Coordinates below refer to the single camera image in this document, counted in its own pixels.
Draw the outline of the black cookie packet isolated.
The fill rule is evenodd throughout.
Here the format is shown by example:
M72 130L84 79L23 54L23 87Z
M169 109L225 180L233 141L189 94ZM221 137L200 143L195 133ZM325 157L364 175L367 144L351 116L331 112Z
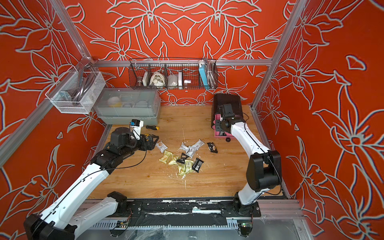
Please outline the black cookie packet isolated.
M218 153L217 147L214 143L210 142L210 143L207 143L207 145L211 153L216 153L216 154Z

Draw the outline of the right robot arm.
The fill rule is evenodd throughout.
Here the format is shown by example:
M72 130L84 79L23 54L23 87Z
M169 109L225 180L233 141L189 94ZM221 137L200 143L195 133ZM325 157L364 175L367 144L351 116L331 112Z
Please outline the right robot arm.
M281 185L281 155L262 144L244 119L216 120L216 124L218 131L228 133L238 140L249 157L247 183L234 197L236 211L244 212L263 194Z

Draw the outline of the black cookie packet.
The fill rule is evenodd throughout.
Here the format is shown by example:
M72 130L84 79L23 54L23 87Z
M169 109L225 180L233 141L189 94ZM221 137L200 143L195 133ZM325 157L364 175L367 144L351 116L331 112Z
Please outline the black cookie packet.
M184 165L186 163L186 160L189 158L188 155L182 153L182 155L176 160L178 164Z
M204 161L202 161L202 160L199 159L199 158L196 158L196 160L194 161L194 163L193 163L193 165L192 165L192 169L193 169L195 172L199 173L199 171L200 171L200 169L201 169L203 163L204 163Z

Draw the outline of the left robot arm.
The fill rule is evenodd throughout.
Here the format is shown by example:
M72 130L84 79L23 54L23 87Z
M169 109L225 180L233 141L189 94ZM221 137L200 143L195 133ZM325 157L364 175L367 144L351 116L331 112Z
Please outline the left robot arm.
M159 140L156 135L143 135L139 127L133 130L120 127L111 134L106 147L96 153L90 164L74 183L40 214L32 214L24 221L29 240L76 240L102 219L118 214L131 214L127 197L113 191L100 203L77 214L94 189L120 169L120 164L136 151L153 150Z

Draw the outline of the pink top drawer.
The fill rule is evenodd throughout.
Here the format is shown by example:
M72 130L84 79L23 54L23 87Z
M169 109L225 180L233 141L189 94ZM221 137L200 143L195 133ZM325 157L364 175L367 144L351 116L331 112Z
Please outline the pink top drawer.
M227 132L224 132L221 129L220 122L222 118L220 114L215 114L214 120L213 120L213 130L215 132L215 138L224 139L226 142L230 142L232 139L235 139L235 137Z

